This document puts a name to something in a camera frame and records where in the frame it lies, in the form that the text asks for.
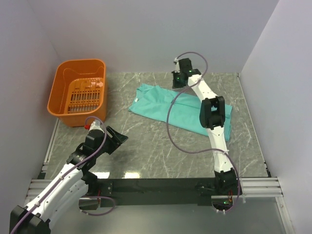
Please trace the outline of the teal t shirt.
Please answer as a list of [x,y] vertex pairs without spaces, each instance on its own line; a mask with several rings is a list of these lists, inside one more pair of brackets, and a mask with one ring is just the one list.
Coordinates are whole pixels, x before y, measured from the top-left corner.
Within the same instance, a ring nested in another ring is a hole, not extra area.
[[[178,92],[142,84],[136,89],[136,97],[129,107],[134,114],[166,122],[169,107]],[[207,136],[199,121],[201,102],[198,97],[181,94],[170,111],[169,124],[187,131]]]

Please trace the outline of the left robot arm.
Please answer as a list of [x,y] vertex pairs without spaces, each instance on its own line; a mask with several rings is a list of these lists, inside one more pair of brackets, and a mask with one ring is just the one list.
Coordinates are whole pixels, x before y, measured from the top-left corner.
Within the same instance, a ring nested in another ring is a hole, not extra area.
[[10,214],[10,233],[49,234],[61,216],[81,197],[97,199],[98,178],[89,170],[103,153],[113,153],[127,136],[111,127],[90,127],[85,141],[70,154],[59,174],[32,201]]

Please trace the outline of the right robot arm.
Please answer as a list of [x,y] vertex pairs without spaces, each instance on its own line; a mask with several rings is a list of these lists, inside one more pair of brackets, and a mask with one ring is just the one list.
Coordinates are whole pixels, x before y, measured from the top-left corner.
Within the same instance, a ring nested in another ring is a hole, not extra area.
[[207,131],[214,156],[214,184],[211,191],[227,194],[237,185],[237,176],[225,140],[225,99],[218,96],[192,67],[189,58],[175,58],[173,88],[191,88],[200,100],[199,122]]

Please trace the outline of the orange plastic basket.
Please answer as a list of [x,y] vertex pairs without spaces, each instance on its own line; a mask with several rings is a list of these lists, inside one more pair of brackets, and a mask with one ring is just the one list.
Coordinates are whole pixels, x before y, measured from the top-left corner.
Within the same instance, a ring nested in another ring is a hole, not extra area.
[[106,64],[102,60],[68,60],[57,68],[47,110],[66,126],[82,127],[89,116],[105,121],[107,96]]

